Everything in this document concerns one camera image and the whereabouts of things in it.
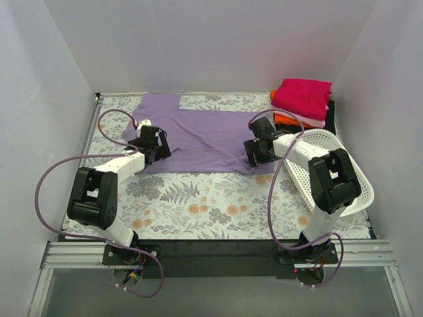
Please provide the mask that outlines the purple t shirt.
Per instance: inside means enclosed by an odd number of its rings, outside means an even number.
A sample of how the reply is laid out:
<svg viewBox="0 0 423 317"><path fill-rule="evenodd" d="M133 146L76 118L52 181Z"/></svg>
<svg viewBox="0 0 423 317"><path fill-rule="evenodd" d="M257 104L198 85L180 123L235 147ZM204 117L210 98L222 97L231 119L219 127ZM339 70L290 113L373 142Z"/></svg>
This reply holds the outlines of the purple t shirt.
<svg viewBox="0 0 423 317"><path fill-rule="evenodd" d="M271 174L272 163L249 165L243 143L252 139L248 129L254 112L187 110L177 94L146 94L132 116L150 120L167 133L171 156L146 167L144 173Z"/></svg>

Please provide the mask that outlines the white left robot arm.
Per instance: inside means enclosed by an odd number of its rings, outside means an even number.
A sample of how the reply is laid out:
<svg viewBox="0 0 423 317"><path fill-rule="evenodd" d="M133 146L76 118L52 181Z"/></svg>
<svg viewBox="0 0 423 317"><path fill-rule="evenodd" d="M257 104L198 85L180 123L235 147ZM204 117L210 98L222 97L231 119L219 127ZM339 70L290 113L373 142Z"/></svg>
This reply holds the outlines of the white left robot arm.
<svg viewBox="0 0 423 317"><path fill-rule="evenodd" d="M134 244L137 234L119 219L118 185L171 156L163 129L144 120L136 125L136 131L137 137L129 142L122 157L94 168L78 169L67 206L71 220L90 227L108 241L120 243L118 256L126 264L136 263L141 249Z"/></svg>

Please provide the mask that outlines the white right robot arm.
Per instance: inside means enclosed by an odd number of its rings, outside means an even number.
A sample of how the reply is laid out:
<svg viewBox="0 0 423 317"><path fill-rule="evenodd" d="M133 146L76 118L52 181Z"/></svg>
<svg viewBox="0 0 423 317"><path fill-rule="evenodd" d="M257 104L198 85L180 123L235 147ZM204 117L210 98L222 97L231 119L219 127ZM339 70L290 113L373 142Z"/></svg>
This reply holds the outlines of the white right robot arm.
<svg viewBox="0 0 423 317"><path fill-rule="evenodd" d="M304 131L277 130L265 117L250 121L248 127L254 139L245 141L244 147L251 167L277 162L279 170L289 160L308 173L314 202L309 223L294 246L276 244L293 258L317 261L328 250L343 210L362 192L350 155L342 148L329 151L312 146L302 140Z"/></svg>

